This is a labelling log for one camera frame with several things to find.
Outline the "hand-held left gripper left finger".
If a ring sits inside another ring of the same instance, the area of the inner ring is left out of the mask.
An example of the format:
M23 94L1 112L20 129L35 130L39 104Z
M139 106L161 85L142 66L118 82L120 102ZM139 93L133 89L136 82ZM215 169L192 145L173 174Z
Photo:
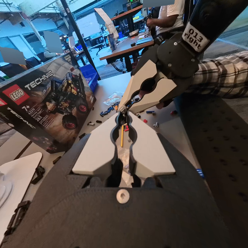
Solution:
M72 172L87 176L121 176L123 163L118 158L120 113L115 113L95 128L82 149Z

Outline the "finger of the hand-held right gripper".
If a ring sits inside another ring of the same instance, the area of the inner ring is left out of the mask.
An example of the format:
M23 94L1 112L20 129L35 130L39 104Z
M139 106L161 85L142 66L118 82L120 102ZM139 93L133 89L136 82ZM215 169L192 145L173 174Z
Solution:
M159 104L162 98L169 94L175 87L176 84L171 79L160 79L157 82L155 89L151 93L145 94L139 102L134 103L129 108L129 112L136 114L154 107Z
M137 73L134 73L131 76L129 84L120 101L119 107L125 105L127 107L127 110L129 110L129 108L134 104L132 103L132 99L137 96L140 91L142 91L142 87L145 84L154 82L152 89L148 91L148 93L151 93L155 89L157 82L162 78L168 79L162 72L157 70L156 64L154 62L148 60L148 62L146 62L145 65L142 66ZM162 98L160 103L162 102L168 102L168 94Z

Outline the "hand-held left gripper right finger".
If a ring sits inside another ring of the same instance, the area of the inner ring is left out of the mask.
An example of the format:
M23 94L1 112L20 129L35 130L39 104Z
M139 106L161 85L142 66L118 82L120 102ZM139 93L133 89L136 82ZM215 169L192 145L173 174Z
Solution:
M128 112L129 169L131 175L149 178L160 175L172 175L175 168L164 149L155 130L141 121L135 114Z

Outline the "black toy link part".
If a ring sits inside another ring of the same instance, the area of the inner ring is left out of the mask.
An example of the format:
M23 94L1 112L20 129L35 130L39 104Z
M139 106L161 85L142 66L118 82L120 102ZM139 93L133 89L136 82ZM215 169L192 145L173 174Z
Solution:
M12 234L17 229L22 219L24 218L30 206L30 203L31 201L27 200L18 204L17 208L14 210L14 214L11 217L11 220L7 226L7 230L4 233L4 236Z

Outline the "person's right forearm plaid sleeve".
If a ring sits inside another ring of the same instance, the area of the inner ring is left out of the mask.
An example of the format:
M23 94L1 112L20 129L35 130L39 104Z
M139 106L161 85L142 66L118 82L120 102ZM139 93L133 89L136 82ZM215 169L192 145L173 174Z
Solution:
M186 93L216 95L225 99L248 97L248 51L204 59Z

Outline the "white desk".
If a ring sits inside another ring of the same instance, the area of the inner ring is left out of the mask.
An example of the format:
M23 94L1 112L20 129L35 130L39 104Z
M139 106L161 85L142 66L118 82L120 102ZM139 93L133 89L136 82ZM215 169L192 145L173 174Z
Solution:
M155 117L149 117L148 124L151 125L155 120L159 122L158 132L167 140L166 144L171 143L169 152L172 152L173 158L176 158L175 162L181 166L189 164L196 164L196 160L193 158L193 151L190 148L187 134L179 117L170 116L169 112L175 109L175 104L171 103L168 107L159 110ZM1 165L11 162L17 156L17 153L27 145L28 141L23 135L14 134L5 144L1 147ZM24 152L23 157L41 152L42 159L39 165L45 168L45 176L54 166L52 160L62 153L49 154L45 152L37 145L33 144L30 148ZM44 179L36 186L29 186L26 191L30 196L28 200L35 195L37 189L41 185ZM163 190L162 188L155 189L145 188L150 192L143 194L142 197L135 198L134 210L130 210L130 214L126 211L124 206L127 203L122 204L122 208L117 208L115 212L126 214L127 217L121 215L119 218L117 214L110 213L110 207L107 207L103 211L103 207L100 206L100 215L93 215L89 223L89 228L83 231L83 228L79 228L75 233L79 234L79 238L86 235L86 242L100 243L99 247L117 247L117 243L123 244L130 243L130 246L138 247L135 245L139 239L147 239L151 242L155 235L167 230L172 230L172 236L176 239L182 239L186 231L192 229L189 224L197 220L197 214L200 213L199 207L194 206L193 200L185 200L179 198L183 196L182 193L177 193L175 196L169 190ZM164 193L165 196L155 198L155 193Z

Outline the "brown office desk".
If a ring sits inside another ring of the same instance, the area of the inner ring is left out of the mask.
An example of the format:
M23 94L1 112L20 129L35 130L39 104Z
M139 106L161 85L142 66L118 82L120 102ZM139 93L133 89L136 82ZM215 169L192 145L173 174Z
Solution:
M124 59L127 72L132 71L132 63L138 57L138 52L145 47L153 45L154 41L150 35L134 36L132 38L124 39L117 44L116 50L111 51L109 47L102 49L98 55L100 60L106 60L108 64L114 63L117 59Z

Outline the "crumpled clear plastic bag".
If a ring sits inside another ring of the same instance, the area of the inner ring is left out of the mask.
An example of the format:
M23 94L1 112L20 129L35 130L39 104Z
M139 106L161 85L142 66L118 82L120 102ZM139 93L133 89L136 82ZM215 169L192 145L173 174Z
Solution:
M123 92L115 91L103 101L103 104L109 106L113 105L116 102L120 102L123 97L123 94Z

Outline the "scatter of small toy parts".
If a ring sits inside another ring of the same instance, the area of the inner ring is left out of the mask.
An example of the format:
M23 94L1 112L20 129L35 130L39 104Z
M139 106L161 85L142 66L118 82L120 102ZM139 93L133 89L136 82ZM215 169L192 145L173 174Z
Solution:
M105 111L100 112L100 116L104 117L105 115L109 114L111 111L117 111L119 104L120 104L120 98L111 98L110 100L104 101L103 104L107 105L108 108Z

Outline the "blue toy connector assembly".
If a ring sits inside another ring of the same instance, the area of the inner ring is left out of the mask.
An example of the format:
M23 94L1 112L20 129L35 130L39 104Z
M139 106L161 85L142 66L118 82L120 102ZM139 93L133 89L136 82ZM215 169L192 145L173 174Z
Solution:
M112 105L111 107L109 107L106 111L102 111L100 113L100 116L103 117L103 116L109 114L112 110L115 110L115 106L114 105Z

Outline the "dark carton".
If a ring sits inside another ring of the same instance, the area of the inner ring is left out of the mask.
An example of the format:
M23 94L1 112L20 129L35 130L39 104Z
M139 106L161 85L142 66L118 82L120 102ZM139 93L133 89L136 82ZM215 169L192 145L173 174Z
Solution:
M108 44L109 44L109 47L110 47L110 50L113 52L116 50L117 48L117 43L116 43L116 39L114 37L114 34L111 33L107 36L107 40L108 40Z

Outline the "blue plastic bin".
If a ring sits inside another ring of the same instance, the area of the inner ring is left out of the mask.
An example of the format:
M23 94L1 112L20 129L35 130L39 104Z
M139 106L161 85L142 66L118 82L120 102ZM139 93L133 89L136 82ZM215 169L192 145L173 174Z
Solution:
M91 64L79 67L81 73L83 74L86 82L88 83L92 92L95 92L98 86L98 73Z

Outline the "cardboard sign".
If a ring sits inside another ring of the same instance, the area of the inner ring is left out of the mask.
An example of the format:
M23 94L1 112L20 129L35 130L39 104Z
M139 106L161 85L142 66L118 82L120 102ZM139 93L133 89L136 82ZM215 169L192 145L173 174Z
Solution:
M119 38L119 34L118 34L118 32L117 32L112 20L110 19L110 17L104 12L104 10L102 8L94 8L94 10L104 20L109 34L113 34L115 41L117 41L118 38Z

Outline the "black toy truck set box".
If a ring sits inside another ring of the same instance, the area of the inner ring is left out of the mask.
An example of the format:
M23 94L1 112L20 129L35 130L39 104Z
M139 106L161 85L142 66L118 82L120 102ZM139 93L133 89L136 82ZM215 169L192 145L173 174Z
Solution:
M95 102L70 53L1 83L1 119L50 154L70 149Z

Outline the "whiteboard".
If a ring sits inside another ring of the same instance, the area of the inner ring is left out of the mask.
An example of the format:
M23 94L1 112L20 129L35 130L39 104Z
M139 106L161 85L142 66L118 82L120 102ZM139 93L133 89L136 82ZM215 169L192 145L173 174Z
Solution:
M76 24L83 38L87 38L96 33L101 34L100 25L95 13L91 13L81 19L76 20Z

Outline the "black pillar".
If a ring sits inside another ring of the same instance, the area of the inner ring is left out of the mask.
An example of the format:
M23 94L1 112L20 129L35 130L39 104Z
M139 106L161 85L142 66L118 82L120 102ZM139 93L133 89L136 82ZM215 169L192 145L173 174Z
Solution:
M85 52L85 55L86 55L89 63L93 66L93 68L97 72L95 64L94 64L94 62L93 62L93 60L91 58L91 55L90 55L90 53L89 53L89 51L88 51L88 49L87 49L87 47L85 45L84 39L83 39L83 37L82 37L82 35L80 33L80 30L79 30L79 28L78 28L78 26L76 24L76 21L74 20L74 18L72 16L72 13L71 13L71 11L69 9L69 6L68 6L66 0L61 0L61 4L63 5L64 10L66 11L66 14L67 14L67 16L68 16L68 18L70 20L70 23L72 24L72 27L73 27L73 29L74 29L74 31L75 31L78 39L79 39L80 44L82 45L83 51Z

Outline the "black toy frame part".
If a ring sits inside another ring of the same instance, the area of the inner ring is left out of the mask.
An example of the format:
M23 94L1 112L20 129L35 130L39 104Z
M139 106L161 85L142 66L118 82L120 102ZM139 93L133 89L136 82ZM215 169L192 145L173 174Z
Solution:
M37 168L35 169L35 173L37 176L30 183L33 185L37 184L43 178L45 172L46 172L46 170L44 167L42 167L40 165L37 166Z

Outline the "white flat base plate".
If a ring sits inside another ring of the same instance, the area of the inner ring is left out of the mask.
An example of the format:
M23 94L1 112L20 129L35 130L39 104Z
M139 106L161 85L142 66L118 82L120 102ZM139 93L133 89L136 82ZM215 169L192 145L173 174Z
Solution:
M42 159L37 152L0 166L0 242Z

